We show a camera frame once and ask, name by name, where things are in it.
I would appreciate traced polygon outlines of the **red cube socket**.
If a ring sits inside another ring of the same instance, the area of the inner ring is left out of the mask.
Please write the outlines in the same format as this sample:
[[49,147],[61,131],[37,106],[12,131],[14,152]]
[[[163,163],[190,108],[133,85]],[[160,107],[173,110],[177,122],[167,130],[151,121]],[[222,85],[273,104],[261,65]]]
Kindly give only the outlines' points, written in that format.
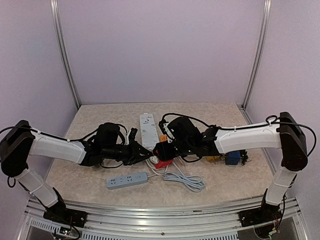
[[173,163],[173,159],[170,160],[160,160],[158,158],[158,150],[155,150],[153,153],[153,157],[151,158],[151,163],[153,164],[153,166],[155,167],[156,170],[161,169],[161,168],[165,168],[168,167],[170,164]]

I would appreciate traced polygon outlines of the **yellow cube socket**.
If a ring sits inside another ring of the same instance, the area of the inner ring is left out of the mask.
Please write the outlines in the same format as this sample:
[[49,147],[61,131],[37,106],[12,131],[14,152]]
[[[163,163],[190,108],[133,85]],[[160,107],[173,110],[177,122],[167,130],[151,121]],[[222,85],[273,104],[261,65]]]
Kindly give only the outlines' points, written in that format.
[[218,163],[222,160],[220,156],[206,156],[205,159],[209,163]]

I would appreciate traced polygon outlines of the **blue cube socket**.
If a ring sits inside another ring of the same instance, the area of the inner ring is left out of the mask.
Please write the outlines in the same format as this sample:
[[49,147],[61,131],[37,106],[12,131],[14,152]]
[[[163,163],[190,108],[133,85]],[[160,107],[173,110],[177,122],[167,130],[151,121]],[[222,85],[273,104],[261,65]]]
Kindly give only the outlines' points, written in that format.
[[236,166],[239,164],[240,160],[241,160],[240,151],[228,152],[225,156],[225,164],[227,166]]

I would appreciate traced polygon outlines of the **black power adapter with cable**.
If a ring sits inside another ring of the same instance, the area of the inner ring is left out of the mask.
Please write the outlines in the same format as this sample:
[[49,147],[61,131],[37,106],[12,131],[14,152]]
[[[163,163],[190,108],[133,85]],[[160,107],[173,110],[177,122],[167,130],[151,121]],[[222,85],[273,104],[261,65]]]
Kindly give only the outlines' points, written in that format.
[[248,162],[250,162],[248,152],[246,150],[240,150],[240,164],[241,166],[245,166]]

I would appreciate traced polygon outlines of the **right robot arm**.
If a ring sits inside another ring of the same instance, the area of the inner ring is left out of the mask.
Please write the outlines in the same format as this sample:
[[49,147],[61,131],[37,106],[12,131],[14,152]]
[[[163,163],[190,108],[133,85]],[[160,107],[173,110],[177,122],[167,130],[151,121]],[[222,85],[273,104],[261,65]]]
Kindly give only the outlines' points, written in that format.
[[159,142],[153,154],[161,161],[195,155],[199,159],[250,149],[281,149],[282,160],[270,186],[266,189],[256,218],[266,222],[280,207],[296,175],[308,164],[313,152],[307,149],[305,126],[297,123],[288,112],[271,115],[264,123],[245,126],[221,127],[208,125],[203,132],[192,123],[192,118],[176,114],[171,122],[162,119],[161,131],[168,140]]

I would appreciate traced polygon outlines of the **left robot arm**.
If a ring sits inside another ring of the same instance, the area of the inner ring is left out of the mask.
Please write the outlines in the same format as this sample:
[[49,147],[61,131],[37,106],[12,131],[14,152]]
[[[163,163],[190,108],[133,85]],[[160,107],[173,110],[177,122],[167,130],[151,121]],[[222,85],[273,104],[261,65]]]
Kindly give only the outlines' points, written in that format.
[[1,170],[35,196],[57,221],[66,222],[73,211],[66,207],[56,189],[29,169],[28,157],[45,156],[85,167],[99,165],[104,160],[131,166],[152,157],[153,153],[135,140],[138,130],[132,128],[123,135],[122,127],[106,122],[83,138],[66,139],[32,128],[28,121],[21,120],[5,128],[7,135],[0,142]]

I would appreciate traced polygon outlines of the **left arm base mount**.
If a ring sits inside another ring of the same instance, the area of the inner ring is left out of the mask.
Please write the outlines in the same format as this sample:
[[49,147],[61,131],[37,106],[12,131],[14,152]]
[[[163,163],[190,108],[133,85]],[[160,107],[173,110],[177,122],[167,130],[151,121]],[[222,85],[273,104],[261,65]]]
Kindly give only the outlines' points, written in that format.
[[85,211],[65,207],[50,207],[43,214],[44,219],[79,228],[85,226],[87,216],[88,213]]

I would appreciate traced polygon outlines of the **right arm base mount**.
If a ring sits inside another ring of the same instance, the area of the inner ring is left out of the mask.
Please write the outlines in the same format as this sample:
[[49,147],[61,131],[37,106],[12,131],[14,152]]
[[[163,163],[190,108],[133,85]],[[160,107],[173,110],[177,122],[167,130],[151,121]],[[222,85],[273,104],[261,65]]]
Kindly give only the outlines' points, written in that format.
[[280,210],[272,211],[262,211],[259,207],[243,210],[238,213],[238,217],[241,223],[241,226],[248,227],[253,225],[259,225],[266,222],[274,221],[276,218],[280,219],[282,212]]

